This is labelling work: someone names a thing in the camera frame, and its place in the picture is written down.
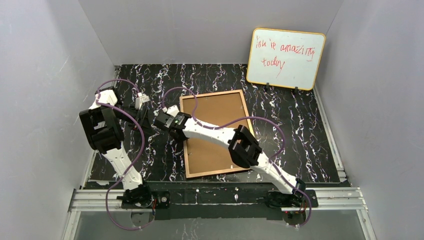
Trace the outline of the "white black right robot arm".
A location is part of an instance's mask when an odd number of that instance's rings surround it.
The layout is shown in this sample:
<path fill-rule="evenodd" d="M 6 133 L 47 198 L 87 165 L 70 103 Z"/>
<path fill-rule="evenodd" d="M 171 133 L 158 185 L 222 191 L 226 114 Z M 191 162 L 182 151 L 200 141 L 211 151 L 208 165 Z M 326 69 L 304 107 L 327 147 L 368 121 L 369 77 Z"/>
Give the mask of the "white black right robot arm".
<path fill-rule="evenodd" d="M 201 121 L 195 116 L 184 112 L 170 113 L 169 111 L 160 110 L 153 125 L 168 133 L 176 141 L 194 138 L 227 148 L 231 160 L 236 166 L 250 169 L 263 175 L 282 194 L 304 195 L 306 190 L 305 183 L 285 172 L 274 163 L 264 153 L 258 140 L 246 126 L 229 127 L 229 125 L 239 120 L 236 119 L 223 126 L 217 126 Z"/>

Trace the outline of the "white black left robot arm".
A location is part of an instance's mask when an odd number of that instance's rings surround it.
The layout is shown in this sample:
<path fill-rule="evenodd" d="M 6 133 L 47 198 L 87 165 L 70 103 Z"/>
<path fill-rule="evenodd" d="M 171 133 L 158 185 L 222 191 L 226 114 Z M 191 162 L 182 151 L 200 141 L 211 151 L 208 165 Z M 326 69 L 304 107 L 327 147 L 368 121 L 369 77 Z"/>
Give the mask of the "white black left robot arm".
<path fill-rule="evenodd" d="M 147 140 L 153 135 L 148 116 L 149 101 L 146 94 L 138 92 L 135 104 L 125 107 L 118 100 L 115 88 L 108 87 L 96 93 L 93 104 L 79 113 L 90 147 L 111 163 L 122 178 L 124 189 L 133 192 L 145 182 L 124 148 L 125 137 L 120 120 L 127 122 L 134 131 L 141 130 L 142 139 Z"/>

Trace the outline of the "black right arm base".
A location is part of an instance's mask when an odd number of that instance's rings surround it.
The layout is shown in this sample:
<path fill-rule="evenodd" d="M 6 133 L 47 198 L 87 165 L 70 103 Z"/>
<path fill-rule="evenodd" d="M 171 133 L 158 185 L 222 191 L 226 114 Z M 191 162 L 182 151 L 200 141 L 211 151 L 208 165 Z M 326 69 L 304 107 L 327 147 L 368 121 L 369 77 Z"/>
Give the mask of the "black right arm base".
<path fill-rule="evenodd" d="M 311 207 L 318 207 L 319 203 L 316 192 L 314 190 L 305 190 L 304 192 L 310 199 Z M 283 194 L 276 190 L 271 190 L 266 193 L 265 204 L 268 207 L 297 209 L 300 209 L 301 206 L 305 206 L 305 204 L 307 207 L 309 206 L 306 197 L 302 193 Z"/>

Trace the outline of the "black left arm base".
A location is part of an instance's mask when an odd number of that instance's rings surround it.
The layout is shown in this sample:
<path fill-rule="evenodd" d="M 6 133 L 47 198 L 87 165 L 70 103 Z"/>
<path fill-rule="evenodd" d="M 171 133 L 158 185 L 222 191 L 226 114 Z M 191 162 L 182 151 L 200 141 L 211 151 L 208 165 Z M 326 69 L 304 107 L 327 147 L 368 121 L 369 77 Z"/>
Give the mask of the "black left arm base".
<path fill-rule="evenodd" d="M 168 209 L 171 195 L 169 191 L 152 191 L 149 186 L 141 185 L 125 190 L 116 199 L 121 201 L 122 209 Z"/>

